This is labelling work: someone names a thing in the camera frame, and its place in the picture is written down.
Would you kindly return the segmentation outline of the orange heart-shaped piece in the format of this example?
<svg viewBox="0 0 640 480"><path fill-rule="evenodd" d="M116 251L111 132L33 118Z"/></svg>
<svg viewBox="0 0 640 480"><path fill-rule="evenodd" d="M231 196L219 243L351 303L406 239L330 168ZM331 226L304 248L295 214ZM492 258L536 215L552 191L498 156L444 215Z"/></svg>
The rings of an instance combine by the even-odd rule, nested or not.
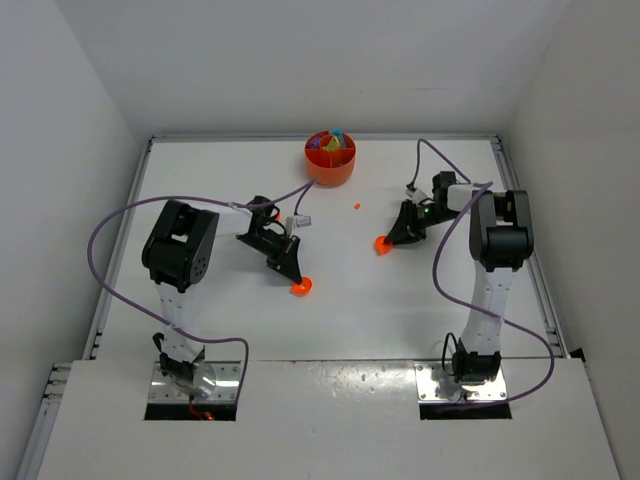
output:
<svg viewBox="0 0 640 480"><path fill-rule="evenodd" d="M305 296L311 292L313 282L309 277L304 276L299 283L293 283L291 286L291 293L296 296Z"/></svg>

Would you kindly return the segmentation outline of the orange round cone piece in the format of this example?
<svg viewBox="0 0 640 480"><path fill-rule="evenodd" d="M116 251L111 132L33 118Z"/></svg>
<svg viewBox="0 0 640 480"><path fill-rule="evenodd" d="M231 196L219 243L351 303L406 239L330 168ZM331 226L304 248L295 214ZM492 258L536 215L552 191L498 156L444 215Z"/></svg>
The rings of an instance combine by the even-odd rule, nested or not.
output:
<svg viewBox="0 0 640 480"><path fill-rule="evenodd" d="M379 236L374 242L374 248L378 255L385 255L393 249L393 244L387 242L385 236Z"/></svg>

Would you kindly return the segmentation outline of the purple rounded lego piece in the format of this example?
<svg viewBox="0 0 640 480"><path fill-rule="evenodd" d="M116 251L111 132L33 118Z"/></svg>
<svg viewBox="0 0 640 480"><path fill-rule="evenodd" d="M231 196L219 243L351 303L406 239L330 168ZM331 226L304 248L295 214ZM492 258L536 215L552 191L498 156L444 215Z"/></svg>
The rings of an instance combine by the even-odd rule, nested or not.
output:
<svg viewBox="0 0 640 480"><path fill-rule="evenodd" d="M316 135L312 138L309 139L309 141L307 142L306 147L309 149L318 149L321 147L321 140L322 140L323 136L322 135Z"/></svg>

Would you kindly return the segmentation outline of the green lego brick upside-down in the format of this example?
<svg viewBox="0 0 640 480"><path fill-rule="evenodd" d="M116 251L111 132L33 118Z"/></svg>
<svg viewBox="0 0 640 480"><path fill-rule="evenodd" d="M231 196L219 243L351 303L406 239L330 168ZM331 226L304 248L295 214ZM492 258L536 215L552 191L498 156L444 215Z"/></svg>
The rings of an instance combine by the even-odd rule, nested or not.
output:
<svg viewBox="0 0 640 480"><path fill-rule="evenodd" d="M323 149L329 152L337 151L342 148L342 143L337 137L331 137Z"/></svg>

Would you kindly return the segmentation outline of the long teal lego brick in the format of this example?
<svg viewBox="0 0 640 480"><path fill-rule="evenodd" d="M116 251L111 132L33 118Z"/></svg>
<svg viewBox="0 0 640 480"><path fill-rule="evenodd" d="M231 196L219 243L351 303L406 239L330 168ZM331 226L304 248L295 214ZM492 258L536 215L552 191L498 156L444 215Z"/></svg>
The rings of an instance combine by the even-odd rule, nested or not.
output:
<svg viewBox="0 0 640 480"><path fill-rule="evenodd" d="M329 131L329 134L340 139L343 140L344 139L344 135L343 132L340 129L332 129Z"/></svg>

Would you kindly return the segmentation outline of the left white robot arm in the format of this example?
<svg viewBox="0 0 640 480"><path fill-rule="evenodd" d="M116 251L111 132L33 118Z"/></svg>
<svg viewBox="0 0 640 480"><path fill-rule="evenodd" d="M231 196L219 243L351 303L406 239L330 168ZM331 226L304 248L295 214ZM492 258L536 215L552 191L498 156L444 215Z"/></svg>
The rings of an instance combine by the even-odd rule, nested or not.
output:
<svg viewBox="0 0 640 480"><path fill-rule="evenodd" d="M292 282L298 295L309 293L312 281L301 274L300 239L293 234L298 217L282 223L280 210L264 196L254 197L248 230L237 236L266 256L267 266ZM162 316L169 321L153 335L160 371L177 389L195 396L211 392L215 372L205 360L199 315L193 311L190 288L205 278L220 214L178 200L166 202L143 248L142 264L157 288Z"/></svg>

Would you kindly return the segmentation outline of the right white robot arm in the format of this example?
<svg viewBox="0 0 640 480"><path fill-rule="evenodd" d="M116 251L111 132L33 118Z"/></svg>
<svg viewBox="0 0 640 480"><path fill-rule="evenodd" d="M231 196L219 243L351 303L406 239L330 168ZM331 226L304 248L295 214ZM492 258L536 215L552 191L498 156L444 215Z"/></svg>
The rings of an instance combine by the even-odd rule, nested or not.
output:
<svg viewBox="0 0 640 480"><path fill-rule="evenodd" d="M494 192L480 184L459 183L452 171L432 179L427 195L412 183L407 199L389 233L377 240L383 253L394 246L424 240L427 229L450 222L456 226L466 214L469 251L475 264L472 300L461 336L455 340L451 370L457 383L483 384L496 379L501 363L501 329L508 295L517 272L534 250L534 232L528 193Z"/></svg>

